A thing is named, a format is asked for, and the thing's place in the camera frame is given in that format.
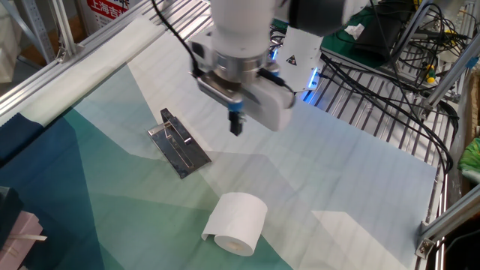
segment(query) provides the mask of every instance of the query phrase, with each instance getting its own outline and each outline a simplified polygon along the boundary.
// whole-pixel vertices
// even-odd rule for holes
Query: white paper roll
[[[252,256],[262,233],[267,205],[247,193],[222,195],[210,214],[202,239],[215,235],[215,243],[240,256]]]

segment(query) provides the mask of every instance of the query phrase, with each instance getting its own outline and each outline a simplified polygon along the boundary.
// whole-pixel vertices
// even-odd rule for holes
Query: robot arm
[[[228,108],[230,131],[236,136],[242,132],[245,114],[272,131],[285,128],[294,93],[264,69],[272,20],[276,17],[313,35],[330,35],[367,2],[211,0],[214,25],[190,39],[203,73],[196,78],[200,90]]]

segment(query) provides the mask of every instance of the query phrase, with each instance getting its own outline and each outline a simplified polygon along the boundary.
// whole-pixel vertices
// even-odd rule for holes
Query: table surface
[[[212,24],[202,1],[179,0],[172,11],[184,38]],[[152,14],[143,13],[157,23]],[[45,269],[416,267],[415,230],[427,216],[436,175],[413,156],[421,143],[412,151],[409,141],[421,139],[324,84],[304,94],[307,103],[298,101],[286,130],[273,133],[249,119],[237,138],[228,131],[226,109],[198,91],[187,71],[188,55],[163,34],[0,171],[0,184],[22,194],[49,236],[32,263]],[[370,79],[372,87],[386,85],[377,81]],[[315,105],[327,113],[308,105],[317,92],[324,94]],[[338,98],[346,100],[343,109]],[[165,107],[213,161],[184,180],[146,133],[161,123]],[[386,132],[389,143],[376,138]],[[400,147],[392,146],[398,141]],[[427,161],[435,165],[433,156]],[[200,238],[219,196],[230,191],[268,206],[252,257]]]

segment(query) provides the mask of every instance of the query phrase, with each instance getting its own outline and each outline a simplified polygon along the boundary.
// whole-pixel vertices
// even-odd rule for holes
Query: pink paper
[[[42,229],[34,214],[21,211],[10,234],[38,236]],[[7,239],[0,250],[0,269],[17,270],[34,243],[35,240]]]

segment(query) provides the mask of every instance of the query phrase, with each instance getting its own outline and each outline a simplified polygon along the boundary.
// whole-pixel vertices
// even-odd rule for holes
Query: red sign
[[[113,20],[128,10],[128,7],[125,7],[124,10],[122,10],[122,7],[119,7],[118,5],[107,0],[87,0],[87,5],[94,12],[104,15],[105,17],[109,17]]]

